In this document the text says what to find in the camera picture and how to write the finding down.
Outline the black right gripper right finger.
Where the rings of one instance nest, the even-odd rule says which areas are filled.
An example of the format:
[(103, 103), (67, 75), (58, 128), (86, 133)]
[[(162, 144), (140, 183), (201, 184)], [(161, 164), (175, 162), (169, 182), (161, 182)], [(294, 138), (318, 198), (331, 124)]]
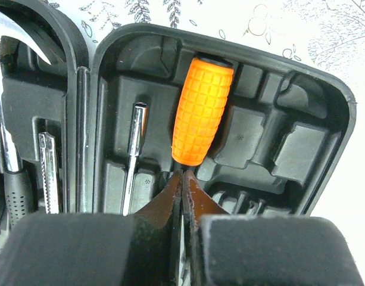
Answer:
[(192, 285), (363, 285), (336, 225), (303, 215), (229, 214), (183, 174)]

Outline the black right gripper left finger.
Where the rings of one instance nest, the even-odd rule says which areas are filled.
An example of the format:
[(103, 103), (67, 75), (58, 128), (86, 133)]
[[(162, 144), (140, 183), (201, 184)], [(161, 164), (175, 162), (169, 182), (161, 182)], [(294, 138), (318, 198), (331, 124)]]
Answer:
[(134, 214), (31, 214), (0, 253), (0, 285), (176, 285), (182, 173)]

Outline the dark green tool case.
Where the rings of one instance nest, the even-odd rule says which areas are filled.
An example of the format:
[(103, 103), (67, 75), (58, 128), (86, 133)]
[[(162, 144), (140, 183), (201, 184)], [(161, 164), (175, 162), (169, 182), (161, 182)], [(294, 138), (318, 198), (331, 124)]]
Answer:
[[(20, 42), (3, 78), (5, 124), (28, 172), (32, 213), (46, 213), (38, 134), (48, 132), (55, 137), (59, 214), (122, 215), (136, 102), (148, 106), (148, 116), (128, 215), (155, 198), (175, 173), (176, 110), (198, 54), (232, 63), (233, 81), (204, 161), (177, 171), (193, 172), (228, 213), (311, 213), (355, 125), (355, 98), (343, 81), (281, 55), (152, 23), (113, 29), (90, 54), (80, 29), (49, 2), (0, 1), (0, 11), (32, 29), (57, 61), (46, 63)], [(13, 227), (0, 133), (0, 249)]]

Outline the large black orange screwdriver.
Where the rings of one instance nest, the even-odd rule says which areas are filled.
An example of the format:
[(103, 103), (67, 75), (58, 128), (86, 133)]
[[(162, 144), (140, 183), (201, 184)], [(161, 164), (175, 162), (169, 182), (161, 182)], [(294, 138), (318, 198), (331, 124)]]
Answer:
[(122, 215), (124, 216), (128, 215), (130, 211), (137, 160), (142, 152), (142, 147), (145, 141), (147, 116), (148, 106), (144, 102), (134, 103), (132, 119), (130, 122), (129, 142), (127, 146), (129, 164), (127, 168), (122, 204)]

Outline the steel claw hammer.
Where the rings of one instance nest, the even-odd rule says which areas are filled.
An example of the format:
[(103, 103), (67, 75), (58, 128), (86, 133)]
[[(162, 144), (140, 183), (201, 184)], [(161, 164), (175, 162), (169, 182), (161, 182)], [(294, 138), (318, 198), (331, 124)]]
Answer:
[(4, 156), (4, 193), (10, 227), (16, 225), (25, 215), (34, 212), (34, 205), (28, 172), (5, 124), (2, 103), (3, 78), (14, 62), (14, 53), (20, 42), (34, 50), (46, 63), (51, 65), (57, 62), (51, 58), (49, 51), (38, 45), (32, 34), (32, 29), (23, 29), (16, 21), (0, 11), (0, 133)]

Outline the orange utility knife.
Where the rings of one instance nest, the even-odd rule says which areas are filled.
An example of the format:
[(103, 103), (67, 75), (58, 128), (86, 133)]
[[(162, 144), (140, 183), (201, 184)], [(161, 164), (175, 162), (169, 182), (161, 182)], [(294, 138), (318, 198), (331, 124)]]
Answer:
[(40, 132), (39, 152), (43, 182), (43, 196), (47, 214), (59, 214), (58, 167), (55, 150), (55, 137), (48, 132)]

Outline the orange handled long screwdriver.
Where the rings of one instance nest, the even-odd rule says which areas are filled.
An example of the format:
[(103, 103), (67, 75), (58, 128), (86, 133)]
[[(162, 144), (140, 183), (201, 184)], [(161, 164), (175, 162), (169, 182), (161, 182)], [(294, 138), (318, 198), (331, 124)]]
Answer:
[(192, 59), (174, 121), (173, 172), (204, 161), (219, 128), (233, 75), (232, 63), (218, 56), (198, 54)]

